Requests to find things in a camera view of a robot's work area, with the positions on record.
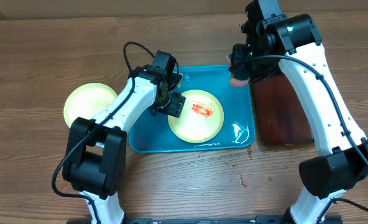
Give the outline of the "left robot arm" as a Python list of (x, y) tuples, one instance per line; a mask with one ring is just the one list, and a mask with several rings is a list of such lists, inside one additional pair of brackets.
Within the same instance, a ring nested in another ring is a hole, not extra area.
[(145, 110), (180, 116), (185, 97), (174, 90), (182, 79), (177, 66), (171, 54), (158, 51), (150, 65), (130, 71), (126, 87), (106, 109), (71, 124), (56, 171), (77, 191), (75, 198), (86, 200), (88, 223), (123, 223), (117, 192), (126, 168), (127, 134)]

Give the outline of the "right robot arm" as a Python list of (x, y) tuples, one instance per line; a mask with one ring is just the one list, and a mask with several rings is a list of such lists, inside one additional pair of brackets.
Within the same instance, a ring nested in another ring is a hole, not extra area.
[(283, 215), (256, 222), (341, 223), (327, 212), (368, 176), (368, 139), (333, 80), (320, 32), (308, 14), (288, 17), (277, 1), (252, 1), (246, 14), (246, 42), (234, 45), (229, 57), (231, 84), (255, 83), (281, 71), (300, 100), (318, 153), (299, 165), (304, 187), (297, 201)]

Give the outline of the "yellow-green plate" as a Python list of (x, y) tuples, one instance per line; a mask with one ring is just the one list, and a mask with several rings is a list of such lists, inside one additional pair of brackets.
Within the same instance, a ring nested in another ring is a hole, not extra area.
[(219, 100), (203, 90), (188, 90), (179, 118), (168, 115), (173, 133), (186, 142), (202, 143), (214, 138), (224, 123), (224, 110)]
[(117, 97), (116, 92), (102, 83), (88, 83), (75, 89), (67, 98), (63, 117), (70, 128), (77, 117), (91, 119), (102, 112)]

